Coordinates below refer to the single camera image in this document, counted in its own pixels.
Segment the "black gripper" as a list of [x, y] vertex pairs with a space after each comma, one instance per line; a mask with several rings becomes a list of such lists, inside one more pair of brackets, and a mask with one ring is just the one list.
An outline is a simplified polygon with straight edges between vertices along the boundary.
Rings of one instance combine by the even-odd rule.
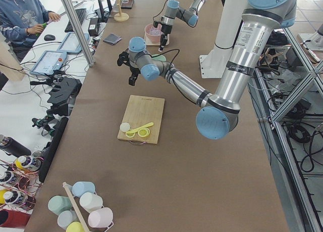
[[140, 70], [139, 70], [139, 68], [130, 66], [130, 71], [131, 71], [132, 74], [129, 77], [128, 84], [129, 85], [135, 85], [135, 82], [136, 82], [138, 76], [140, 75]]
[[161, 31], [162, 35], [160, 36], [160, 45], [159, 48], [162, 48], [164, 50], [164, 47], [166, 43], [168, 42], [168, 35], [171, 33], [172, 28], [173, 28], [173, 22], [161, 22]]

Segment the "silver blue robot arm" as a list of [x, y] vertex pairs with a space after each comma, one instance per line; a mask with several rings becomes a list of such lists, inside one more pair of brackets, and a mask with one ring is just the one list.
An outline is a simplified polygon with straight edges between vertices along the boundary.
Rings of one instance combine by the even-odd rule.
[[167, 0], [166, 11], [161, 16], [159, 21], [154, 20], [153, 26], [158, 27], [161, 25], [161, 36], [159, 51], [162, 52], [169, 40], [174, 21], [176, 18], [182, 20], [190, 27], [195, 27], [198, 22], [198, 12], [204, 5], [206, 0], [193, 0], [191, 6], [187, 9], [180, 6], [177, 0]]
[[167, 61], [154, 60], [141, 37], [129, 41], [130, 67], [139, 70], [148, 81], [159, 76], [201, 107], [196, 116], [198, 131], [206, 138], [225, 137], [238, 123], [239, 100], [254, 68], [275, 29], [295, 22], [297, 0], [247, 0], [242, 13], [242, 28], [233, 48], [217, 91], [211, 94]]

